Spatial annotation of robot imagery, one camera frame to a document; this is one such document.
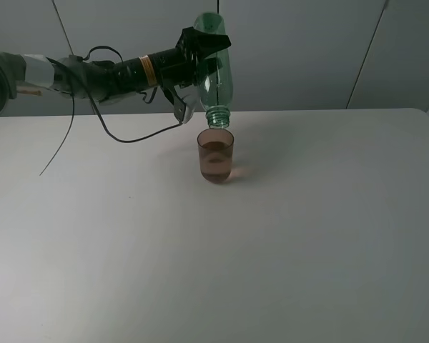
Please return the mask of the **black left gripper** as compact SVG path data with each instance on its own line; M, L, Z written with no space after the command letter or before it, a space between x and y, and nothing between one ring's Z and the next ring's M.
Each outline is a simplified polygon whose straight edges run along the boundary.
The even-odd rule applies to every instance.
M185 88L194 83L196 87L219 88L222 62L207 57L231 45L227 35L208 34L194 27L183 29L176 46L160 53L160 86Z

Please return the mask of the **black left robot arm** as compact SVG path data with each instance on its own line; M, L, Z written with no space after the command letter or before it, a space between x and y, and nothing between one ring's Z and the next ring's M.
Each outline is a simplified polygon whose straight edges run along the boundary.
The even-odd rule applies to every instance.
M161 89L173 106L177 121L186 123L192 116L192 106L174 88L194 85L200 64L211 74L220 69L221 64L214 56L230 45L226 35L189 27L183 29L173 49L117 63L75 55L53 61L43 55L0 51L0 115L18 93L35 94L42 89L100 104L142 94L148 89Z

